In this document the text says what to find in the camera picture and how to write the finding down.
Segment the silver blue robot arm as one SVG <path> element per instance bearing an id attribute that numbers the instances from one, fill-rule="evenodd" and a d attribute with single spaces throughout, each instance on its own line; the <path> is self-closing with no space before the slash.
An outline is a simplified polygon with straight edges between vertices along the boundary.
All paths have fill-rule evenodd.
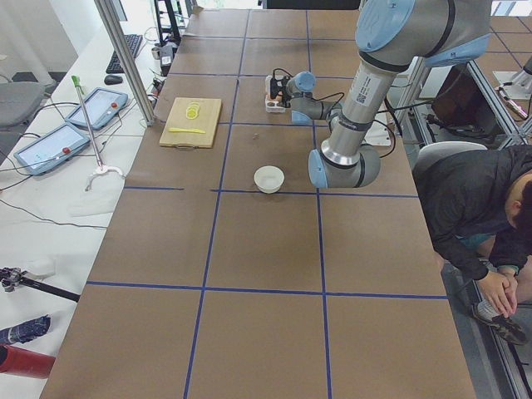
<path id="1" fill-rule="evenodd" d="M 368 1 L 355 34 L 360 64 L 343 100 L 313 98 L 316 78 L 309 71 L 269 76 L 267 111 L 290 110 L 296 125 L 328 123 L 331 135 L 308 157 L 312 184 L 320 189 L 371 184 L 381 161 L 365 135 L 396 76 L 414 57 L 427 67 L 446 67 L 482 55 L 490 40 L 490 13 L 489 1 Z"/>

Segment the person's clasped hands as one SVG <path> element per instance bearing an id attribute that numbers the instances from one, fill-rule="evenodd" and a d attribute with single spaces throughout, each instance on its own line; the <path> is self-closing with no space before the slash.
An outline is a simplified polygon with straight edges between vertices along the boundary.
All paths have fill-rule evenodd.
<path id="1" fill-rule="evenodd" d="M 480 290 L 494 310 L 508 318 L 517 309 L 516 290 L 518 282 L 512 268 L 500 268 L 497 272 L 489 271 L 478 281 Z"/>

